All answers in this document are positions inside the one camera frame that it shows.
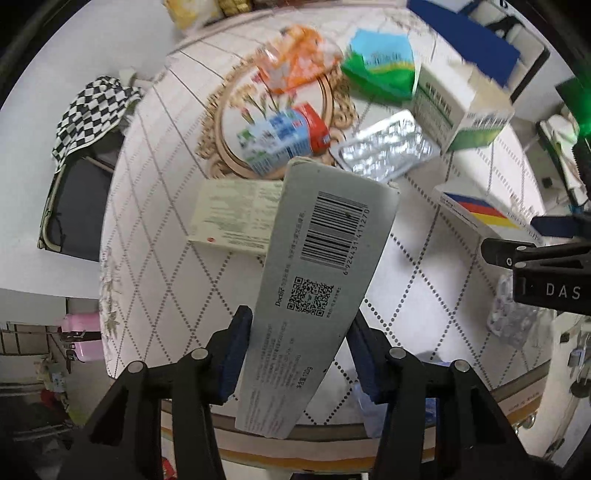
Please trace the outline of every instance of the checkered cloth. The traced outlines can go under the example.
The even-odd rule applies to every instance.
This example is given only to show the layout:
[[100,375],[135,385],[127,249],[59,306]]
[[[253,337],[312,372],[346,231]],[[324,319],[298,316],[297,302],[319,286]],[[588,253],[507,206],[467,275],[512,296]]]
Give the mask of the checkered cloth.
[[115,128],[127,108],[142,98],[138,87],[123,87],[119,79],[106,75],[90,82],[70,104],[57,125],[51,154],[60,171],[66,157],[88,147]]

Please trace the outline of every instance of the green and blue tissue pack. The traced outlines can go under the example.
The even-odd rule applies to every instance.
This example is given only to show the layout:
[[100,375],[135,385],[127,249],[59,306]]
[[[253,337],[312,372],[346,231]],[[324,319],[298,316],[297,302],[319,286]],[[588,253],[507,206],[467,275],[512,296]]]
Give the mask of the green and blue tissue pack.
[[394,102],[413,96],[413,50],[406,35],[357,30],[341,68],[368,94]]

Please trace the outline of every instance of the orange plastic bag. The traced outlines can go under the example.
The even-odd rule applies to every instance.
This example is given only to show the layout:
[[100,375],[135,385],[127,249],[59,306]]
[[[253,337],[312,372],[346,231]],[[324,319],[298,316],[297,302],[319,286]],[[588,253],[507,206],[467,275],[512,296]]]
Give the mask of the orange plastic bag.
[[316,30],[292,25],[255,55],[261,77],[270,91],[283,93],[311,82],[343,59],[340,48]]

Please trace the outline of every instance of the black device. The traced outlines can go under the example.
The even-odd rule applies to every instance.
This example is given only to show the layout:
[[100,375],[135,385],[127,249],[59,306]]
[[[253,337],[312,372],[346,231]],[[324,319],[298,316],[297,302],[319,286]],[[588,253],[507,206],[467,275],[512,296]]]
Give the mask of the black device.
[[[481,251],[487,262],[514,271],[515,301],[591,313],[591,244],[536,248],[485,239]],[[548,294],[549,283],[556,295]],[[173,402],[178,480],[225,479],[209,406],[223,404],[233,393],[251,323],[251,310],[241,306],[226,330],[175,364],[148,368],[131,362],[80,432],[58,479],[161,480],[164,398]],[[374,403],[388,404],[372,480],[570,480],[589,467],[590,456],[583,454],[591,449],[589,434],[563,471],[531,459],[468,362],[456,360],[449,367],[421,362],[392,347],[361,311],[347,341],[363,391]],[[436,451],[430,462],[421,461],[426,398],[437,399]]]

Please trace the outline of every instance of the pink object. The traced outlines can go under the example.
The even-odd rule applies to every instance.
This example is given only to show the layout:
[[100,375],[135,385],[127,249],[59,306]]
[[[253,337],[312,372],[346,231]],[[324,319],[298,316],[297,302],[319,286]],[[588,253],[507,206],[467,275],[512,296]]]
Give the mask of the pink object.
[[[100,332],[99,312],[94,313],[68,313],[61,324],[63,332]],[[105,357],[103,353],[103,342],[93,340],[90,342],[74,342],[74,351],[78,360],[82,362],[92,362],[102,360]]]

